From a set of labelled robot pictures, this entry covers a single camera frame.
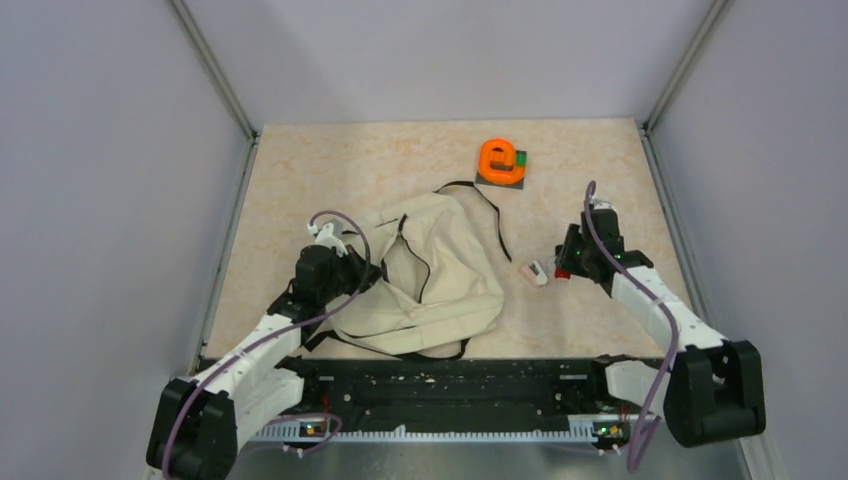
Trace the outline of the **pink white correction tape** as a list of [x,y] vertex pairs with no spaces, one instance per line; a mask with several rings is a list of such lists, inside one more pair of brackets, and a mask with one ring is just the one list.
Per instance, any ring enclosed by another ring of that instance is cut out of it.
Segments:
[[544,287],[549,283],[547,272],[538,261],[533,261],[522,266],[520,273],[535,288]]

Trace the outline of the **beige canvas student bag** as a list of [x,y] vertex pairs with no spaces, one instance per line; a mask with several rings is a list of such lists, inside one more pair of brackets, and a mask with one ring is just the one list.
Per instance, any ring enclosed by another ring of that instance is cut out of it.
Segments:
[[332,238],[348,259],[370,264],[368,287],[308,332],[312,351],[338,342],[410,361],[455,348],[496,326],[505,292],[461,203],[444,187],[362,219],[361,231],[333,221]]

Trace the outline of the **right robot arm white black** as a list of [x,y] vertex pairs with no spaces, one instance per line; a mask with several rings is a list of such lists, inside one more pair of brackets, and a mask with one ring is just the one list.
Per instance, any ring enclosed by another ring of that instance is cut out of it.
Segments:
[[627,356],[602,359],[600,376],[586,385],[594,409],[612,412],[624,401],[634,403],[664,421],[686,448],[765,431],[759,350],[707,325],[643,252],[626,249],[613,208],[585,208],[556,254],[559,270],[600,286],[665,353],[656,367]]

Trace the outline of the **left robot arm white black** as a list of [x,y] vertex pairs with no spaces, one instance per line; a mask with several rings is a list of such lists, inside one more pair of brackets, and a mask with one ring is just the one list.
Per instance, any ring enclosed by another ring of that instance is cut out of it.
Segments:
[[147,465],[164,479],[224,479],[279,414],[314,410],[318,383],[278,364],[301,346],[302,328],[341,312],[378,277],[369,248],[305,247],[289,287],[247,337],[210,367],[163,388]]

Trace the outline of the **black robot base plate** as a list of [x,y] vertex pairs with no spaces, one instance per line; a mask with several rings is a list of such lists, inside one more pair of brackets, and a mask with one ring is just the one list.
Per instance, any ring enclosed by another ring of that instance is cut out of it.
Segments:
[[607,395],[593,359],[288,358],[278,366],[305,381],[287,414],[328,412],[351,434],[565,432],[580,415],[639,411]]

